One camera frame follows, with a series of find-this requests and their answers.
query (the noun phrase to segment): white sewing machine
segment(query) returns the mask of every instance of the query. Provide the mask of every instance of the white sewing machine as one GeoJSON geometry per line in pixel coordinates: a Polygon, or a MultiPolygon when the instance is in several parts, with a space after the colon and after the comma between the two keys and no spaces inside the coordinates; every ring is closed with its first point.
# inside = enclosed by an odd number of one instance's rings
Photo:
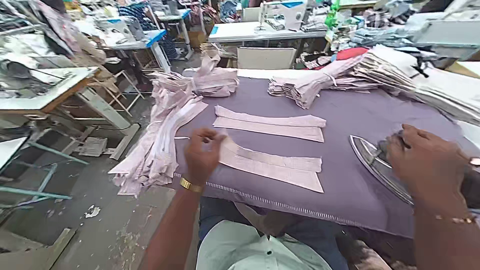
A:
{"type": "Polygon", "coordinates": [[[260,27],[265,22],[276,30],[299,30],[307,9],[307,0],[264,1],[260,8],[260,27]]]}

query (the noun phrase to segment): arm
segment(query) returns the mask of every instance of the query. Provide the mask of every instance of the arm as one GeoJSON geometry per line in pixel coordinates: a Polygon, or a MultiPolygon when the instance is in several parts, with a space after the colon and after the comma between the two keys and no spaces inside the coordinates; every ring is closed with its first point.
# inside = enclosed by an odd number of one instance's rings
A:
{"type": "Polygon", "coordinates": [[[388,159],[414,198],[415,255],[423,269],[475,269],[480,265],[480,229],[461,223],[471,215],[460,193],[468,159],[431,133],[403,125],[403,148],[389,138],[388,159]]]}
{"type": "MultiPolygon", "coordinates": [[[[190,183],[204,186],[218,165],[220,144],[224,136],[211,129],[195,130],[190,145],[185,149],[190,183]],[[210,141],[210,151],[202,150],[210,141]]],[[[183,270],[192,242],[193,223],[201,193],[181,188],[174,195],[160,225],[145,251],[142,270],[183,270]]]]}

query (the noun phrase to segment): bracelet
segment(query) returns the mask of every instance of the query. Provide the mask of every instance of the bracelet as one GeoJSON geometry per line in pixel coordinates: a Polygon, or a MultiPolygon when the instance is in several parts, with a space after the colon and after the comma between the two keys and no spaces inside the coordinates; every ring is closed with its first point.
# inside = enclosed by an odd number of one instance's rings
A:
{"type": "Polygon", "coordinates": [[[183,186],[184,188],[190,190],[190,191],[197,192],[197,193],[202,193],[202,191],[204,190],[203,187],[201,187],[199,185],[192,184],[192,183],[188,182],[183,177],[180,180],[180,185],[183,186]]]}
{"type": "MultiPolygon", "coordinates": [[[[444,220],[444,218],[441,215],[436,215],[435,219],[444,220]]],[[[476,219],[477,219],[477,217],[472,215],[468,218],[462,218],[462,219],[452,218],[452,222],[455,223],[455,224],[472,224],[472,223],[475,223],[476,219]]]]}

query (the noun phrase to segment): purple ironing table cover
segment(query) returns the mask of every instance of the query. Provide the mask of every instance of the purple ironing table cover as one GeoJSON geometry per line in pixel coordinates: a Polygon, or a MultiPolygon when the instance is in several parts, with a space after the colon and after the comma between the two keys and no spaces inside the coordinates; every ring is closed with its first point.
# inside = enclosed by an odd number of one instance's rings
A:
{"type": "MultiPolygon", "coordinates": [[[[469,149],[460,128],[428,105],[403,101],[382,90],[371,94],[322,91],[304,110],[286,97],[267,93],[268,80],[239,77],[236,93],[226,98],[204,98],[209,106],[176,136],[190,136],[195,128],[213,128],[215,105],[236,112],[266,117],[311,114],[327,120],[322,128],[325,142],[228,129],[241,147],[285,157],[321,157],[318,177],[324,193],[317,193],[275,179],[219,164],[207,183],[204,196],[243,202],[263,208],[365,227],[413,237],[412,207],[396,197],[362,165],[352,150],[350,135],[377,142],[409,123],[469,149]]],[[[188,140],[175,140],[177,172],[185,173],[183,149],[188,140]]],[[[178,179],[174,182],[179,187],[178,179]]]]}

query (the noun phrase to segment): steam iron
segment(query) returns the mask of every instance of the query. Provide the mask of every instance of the steam iron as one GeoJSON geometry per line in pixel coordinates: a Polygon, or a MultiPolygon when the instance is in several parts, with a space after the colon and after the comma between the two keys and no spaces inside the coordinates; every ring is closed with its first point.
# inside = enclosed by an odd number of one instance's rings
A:
{"type": "MultiPolygon", "coordinates": [[[[410,148],[403,141],[401,131],[394,135],[400,139],[404,147],[410,148]]],[[[408,193],[407,187],[394,175],[392,166],[387,162],[387,141],[379,141],[376,146],[362,137],[350,135],[350,143],[355,155],[378,181],[404,202],[413,205],[413,199],[408,193]]],[[[465,169],[460,192],[465,197],[469,208],[480,209],[480,158],[470,159],[470,166],[465,169]]]]}
{"type": "Polygon", "coordinates": [[[350,144],[360,162],[378,181],[404,202],[413,205],[413,199],[408,193],[407,187],[395,177],[392,166],[379,157],[384,155],[379,147],[354,135],[350,135],[350,144]]]}

